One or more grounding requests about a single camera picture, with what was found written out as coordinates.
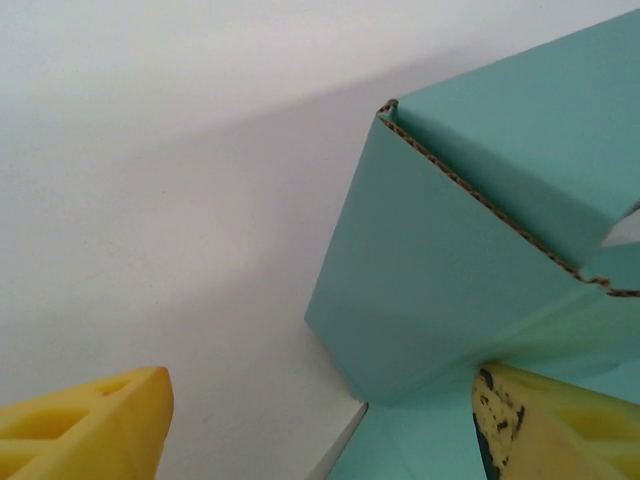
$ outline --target dark spot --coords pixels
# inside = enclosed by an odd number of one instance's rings
[[[520,407],[520,410],[516,412],[518,415],[518,423],[516,424],[516,432],[520,431],[520,427],[522,426],[522,421],[524,420],[524,405]]]
[[[489,449],[489,441],[480,431],[475,413],[473,414],[473,424],[476,427],[478,447],[480,447],[480,457],[482,457],[482,465],[484,466],[484,473],[487,476],[487,480],[500,480],[502,472],[500,471],[500,468],[493,463],[493,455],[491,455],[491,450]]]
[[[493,390],[493,377],[491,376],[491,374],[484,368],[481,368],[480,372],[478,373],[480,373],[480,376],[484,378],[484,381],[487,384],[487,387],[489,387],[489,390]]]

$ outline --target teal cardboard box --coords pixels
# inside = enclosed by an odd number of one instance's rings
[[[457,458],[417,425],[475,442],[486,361],[640,401],[640,244],[600,248],[640,199],[639,45],[636,10],[378,112],[306,315],[370,404],[345,456],[379,451],[334,478]]]

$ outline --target yellow block with holes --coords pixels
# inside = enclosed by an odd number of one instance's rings
[[[148,367],[0,409],[0,480],[151,480],[173,416]]]
[[[640,479],[637,404],[503,365],[478,371],[472,404],[488,480]]]

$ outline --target box flap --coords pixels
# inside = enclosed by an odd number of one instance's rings
[[[638,45],[640,10],[403,96],[391,120],[582,269],[640,198]]]

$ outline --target yellow object with dark spots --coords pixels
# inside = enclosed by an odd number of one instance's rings
[[[488,480],[640,479],[640,405],[504,365],[472,404]]]

